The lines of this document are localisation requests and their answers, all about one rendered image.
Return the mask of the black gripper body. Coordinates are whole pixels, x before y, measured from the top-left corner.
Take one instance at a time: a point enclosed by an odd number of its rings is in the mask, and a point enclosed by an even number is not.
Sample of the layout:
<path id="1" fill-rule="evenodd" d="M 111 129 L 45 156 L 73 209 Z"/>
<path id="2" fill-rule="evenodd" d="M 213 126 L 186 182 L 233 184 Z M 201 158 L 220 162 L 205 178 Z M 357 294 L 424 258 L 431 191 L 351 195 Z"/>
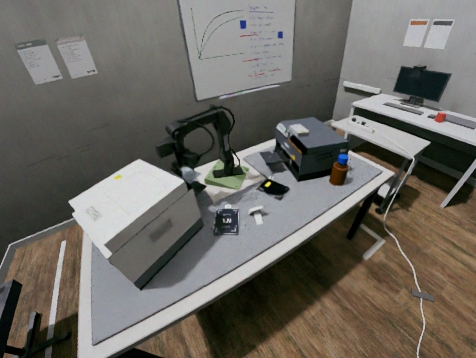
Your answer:
<path id="1" fill-rule="evenodd" d="M 175 153 L 175 152 L 174 152 L 174 154 L 181 154 L 181 153 L 182 153 L 182 152 L 180 152 L 180 153 Z M 185 164 L 181 165 L 181 164 L 179 164 L 179 163 L 177 162 L 177 159 L 176 159 L 175 161 L 173 161 L 171 164 L 172 164 L 172 167 L 170 167 L 170 169 L 173 170 L 173 171 L 177 171 L 177 170 L 181 169 L 181 167 L 182 167 L 183 165 L 186 165 L 186 166 L 189 166 L 189 165 L 190 165 L 188 162 L 186 162 Z M 178 168 L 179 168 L 179 169 L 178 169 Z"/>

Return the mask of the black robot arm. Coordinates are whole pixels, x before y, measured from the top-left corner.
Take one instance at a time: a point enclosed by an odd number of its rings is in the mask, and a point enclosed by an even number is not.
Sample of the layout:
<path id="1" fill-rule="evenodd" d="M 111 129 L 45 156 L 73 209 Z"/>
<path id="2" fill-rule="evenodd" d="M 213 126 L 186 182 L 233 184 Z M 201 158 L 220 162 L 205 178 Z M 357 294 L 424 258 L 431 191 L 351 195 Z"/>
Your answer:
<path id="1" fill-rule="evenodd" d="M 216 130 L 220 147 L 219 158 L 224 163 L 224 169 L 212 171 L 214 178 L 235 176 L 244 173 L 241 167 L 234 167 L 234 155 L 232 155 L 229 142 L 229 129 L 231 128 L 231 122 L 223 110 L 212 109 L 210 111 L 191 117 L 187 120 L 200 123 L 203 126 L 213 122 L 212 124 L 214 129 Z M 158 155 L 162 159 L 168 155 L 173 154 L 173 151 L 175 153 L 180 153 L 184 152 L 186 149 L 184 153 L 175 154 L 177 162 L 181 165 L 188 162 L 192 167 L 196 167 L 200 161 L 199 154 L 189 151 L 190 149 L 185 148 L 183 138 L 186 137 L 186 135 L 189 134 L 191 131 L 200 128 L 200 126 L 189 122 L 178 123 L 177 121 L 179 120 L 175 120 L 167 124 L 166 132 L 169 134 L 169 137 L 164 138 L 164 140 L 155 143 Z M 219 130 L 217 127 L 219 128 Z"/>

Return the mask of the brown bottle with blue cap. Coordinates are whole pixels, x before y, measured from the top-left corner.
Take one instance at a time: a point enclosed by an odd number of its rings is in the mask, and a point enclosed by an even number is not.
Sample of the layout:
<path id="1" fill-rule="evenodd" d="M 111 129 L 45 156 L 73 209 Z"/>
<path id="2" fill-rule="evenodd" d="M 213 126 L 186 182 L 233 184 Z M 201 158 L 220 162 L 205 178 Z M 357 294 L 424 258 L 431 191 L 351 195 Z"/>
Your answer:
<path id="1" fill-rule="evenodd" d="M 334 186 L 342 186 L 344 184 L 349 166 L 347 166 L 349 157 L 345 154 L 340 154 L 338 161 L 333 164 L 332 172 L 329 182 Z M 344 165 L 345 164 L 345 165 Z"/>

